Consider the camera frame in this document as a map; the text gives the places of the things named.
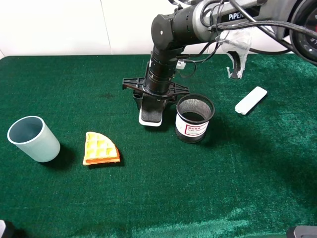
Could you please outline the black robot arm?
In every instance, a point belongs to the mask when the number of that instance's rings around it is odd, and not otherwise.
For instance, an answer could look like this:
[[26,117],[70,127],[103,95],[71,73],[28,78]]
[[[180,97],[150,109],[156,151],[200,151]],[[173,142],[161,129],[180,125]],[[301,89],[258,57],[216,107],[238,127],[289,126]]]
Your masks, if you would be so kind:
[[314,0],[193,0],[174,13],[158,15],[152,22],[154,47],[143,78],[123,80],[131,88],[142,123],[160,124],[165,106],[189,93],[172,82],[179,62],[200,62],[199,55],[185,55],[186,46],[204,43],[226,46],[233,61],[229,76],[238,79],[244,55],[250,51],[237,33],[258,27],[286,52],[311,64],[317,62],[317,3]]

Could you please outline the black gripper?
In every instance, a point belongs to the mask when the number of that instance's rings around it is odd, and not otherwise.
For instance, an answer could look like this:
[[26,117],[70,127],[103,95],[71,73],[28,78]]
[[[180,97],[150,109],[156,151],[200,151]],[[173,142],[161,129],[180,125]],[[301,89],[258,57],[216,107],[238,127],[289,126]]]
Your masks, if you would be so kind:
[[178,96],[184,96],[190,93],[188,87],[182,86],[180,84],[170,82],[167,92],[156,93],[151,92],[146,88],[146,79],[144,77],[139,78],[124,78],[122,82],[122,89],[133,89],[133,99],[136,102],[137,109],[140,110],[142,106],[143,94],[149,95],[162,102],[162,113],[169,106],[173,105],[173,101],[176,101]]

